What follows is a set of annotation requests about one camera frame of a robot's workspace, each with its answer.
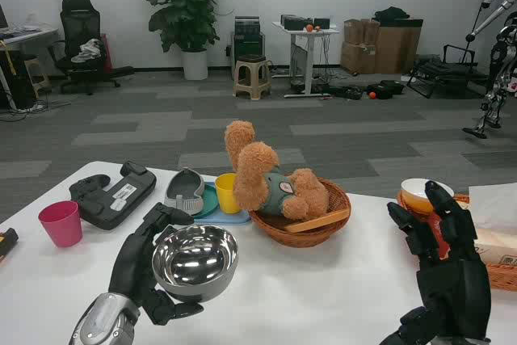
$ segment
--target green shirt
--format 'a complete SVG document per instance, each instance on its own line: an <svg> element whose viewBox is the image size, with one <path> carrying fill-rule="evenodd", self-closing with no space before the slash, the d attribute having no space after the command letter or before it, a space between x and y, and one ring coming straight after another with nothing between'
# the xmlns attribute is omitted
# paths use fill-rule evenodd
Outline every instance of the green shirt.
<svg viewBox="0 0 517 345"><path fill-rule="evenodd" d="M284 208L284 201L288 197L294 196L291 181L280 173L278 167L275 167L270 173L266 173L264 178L269 188L269 195L260 211L266 214L280 215Z"/></svg>

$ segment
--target brown teddy bear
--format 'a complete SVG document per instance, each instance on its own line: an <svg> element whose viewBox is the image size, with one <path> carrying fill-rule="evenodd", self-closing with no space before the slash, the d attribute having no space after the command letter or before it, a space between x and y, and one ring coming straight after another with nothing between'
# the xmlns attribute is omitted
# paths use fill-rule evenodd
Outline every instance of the brown teddy bear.
<svg viewBox="0 0 517 345"><path fill-rule="evenodd" d="M226 128L225 144L237 173L233 193L244 210L291 220L312 220L326 214L329 193L310 169L285 176L276 152L254 141L253 124L234 121Z"/></svg>

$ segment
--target wicker basket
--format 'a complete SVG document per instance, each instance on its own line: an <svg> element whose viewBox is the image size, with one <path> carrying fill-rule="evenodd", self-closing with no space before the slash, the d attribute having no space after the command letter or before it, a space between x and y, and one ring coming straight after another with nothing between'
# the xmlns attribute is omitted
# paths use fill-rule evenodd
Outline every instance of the wicker basket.
<svg viewBox="0 0 517 345"><path fill-rule="evenodd" d="M456 195L454 196L454 198L458 201L462 201L467 204L470 201L469 196L466 195ZM410 210L412 213L416 213L421 217L427 216L415 212L413 209L410 209L402 200L400 193L397 197L397 201L403 208ZM492 288L498 288L500 290L507 291L517 291L517 267L503 266L502 264L486 264L486 268L488 270L488 275L490 277L490 286Z"/></svg>
<svg viewBox="0 0 517 345"><path fill-rule="evenodd" d="M335 222L334 224L325 225L317 229L312 229L307 232L299 232L291 234L283 230L283 227L292 221L284 217L275 217L262 214L260 212L250 212L253 222L271 238L284 244L285 246L292 246L294 248L307 248L316 246L326 241L332 234L340 230L350 219L350 212L352 210L350 200L347 194L335 183L329 180L318 178L318 180L325 185L329 192L329 212L335 210L347 209L349 217Z"/></svg>

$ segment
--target white cloth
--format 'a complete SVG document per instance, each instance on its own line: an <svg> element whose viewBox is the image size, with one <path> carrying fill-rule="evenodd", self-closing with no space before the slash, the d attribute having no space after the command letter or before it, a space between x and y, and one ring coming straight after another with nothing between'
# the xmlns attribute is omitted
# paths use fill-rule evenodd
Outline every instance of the white cloth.
<svg viewBox="0 0 517 345"><path fill-rule="evenodd" d="M72 62L80 64L89 60L100 58L100 41L93 39L81 45L81 52L72 58Z"/></svg>
<svg viewBox="0 0 517 345"><path fill-rule="evenodd" d="M476 227L517 234L517 183L474 186L469 194Z"/></svg>

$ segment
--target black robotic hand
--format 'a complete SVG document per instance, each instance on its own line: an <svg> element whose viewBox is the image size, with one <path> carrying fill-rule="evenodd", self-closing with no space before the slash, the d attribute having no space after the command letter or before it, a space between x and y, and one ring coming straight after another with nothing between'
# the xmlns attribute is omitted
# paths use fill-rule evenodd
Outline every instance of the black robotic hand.
<svg viewBox="0 0 517 345"><path fill-rule="evenodd" d="M161 203L154 205L135 233L126 238L113 266L108 292L82 315L69 345L131 345L140 307L154 325L202 312L201 305L176 305L166 292L155 289L157 281L151 264L155 243L176 230L172 225L193 222L185 212Z"/></svg>
<svg viewBox="0 0 517 345"><path fill-rule="evenodd" d="M142 306L154 325L166 325L169 320L185 318L200 313L198 304L178 304L162 290L156 290L157 281L151 267L155 244L154 236L162 238L172 234L171 225L190 225L194 219L175 208L157 203L144 217L144 222L134 234L130 234L116 258L108 291L125 295Z"/></svg>
<svg viewBox="0 0 517 345"><path fill-rule="evenodd" d="M409 312L401 327L382 345L419 345L435 339L440 344L489 343L490 282L485 264L474 247L472 217L437 183L426 184L426 194L440 216L440 228L451 250L440 260L431 227L395 203L389 215L407 234L407 244L420 260L418 288L424 307Z"/></svg>

